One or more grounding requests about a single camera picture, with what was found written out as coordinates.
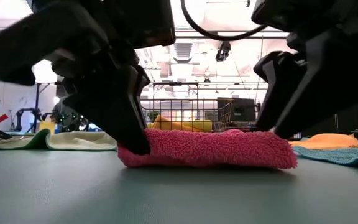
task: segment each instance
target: orange cloth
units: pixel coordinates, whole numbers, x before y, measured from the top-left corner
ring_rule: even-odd
[[[358,148],[358,140],[353,135],[331,133],[317,134],[305,141],[293,141],[290,144],[291,146],[321,150]]]
[[[181,122],[170,121],[167,118],[164,118],[161,115],[158,115],[154,120],[154,123],[151,126],[152,129],[161,129],[161,130],[183,130],[183,131],[195,131],[202,132],[198,128],[191,128],[185,125],[182,125]]]

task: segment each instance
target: potted plant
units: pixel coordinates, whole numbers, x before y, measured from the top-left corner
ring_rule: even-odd
[[[158,115],[160,115],[160,112],[158,111],[151,111],[147,114],[147,116],[150,119],[150,122],[154,122],[154,120],[157,118]]]

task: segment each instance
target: metal cart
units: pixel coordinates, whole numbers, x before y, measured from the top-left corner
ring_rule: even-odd
[[[220,133],[228,129],[233,99],[140,100],[150,128]]]

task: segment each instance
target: monitor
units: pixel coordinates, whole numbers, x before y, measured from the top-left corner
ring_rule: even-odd
[[[255,100],[232,98],[231,121],[255,121]],[[222,107],[222,101],[218,101],[218,108]]]

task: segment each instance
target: pink towel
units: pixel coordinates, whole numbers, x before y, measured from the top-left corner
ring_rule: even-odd
[[[118,157],[128,167],[238,165],[295,168],[296,155],[288,141],[274,133],[229,130],[223,133],[196,133],[146,129],[149,155],[139,156],[122,146]]]

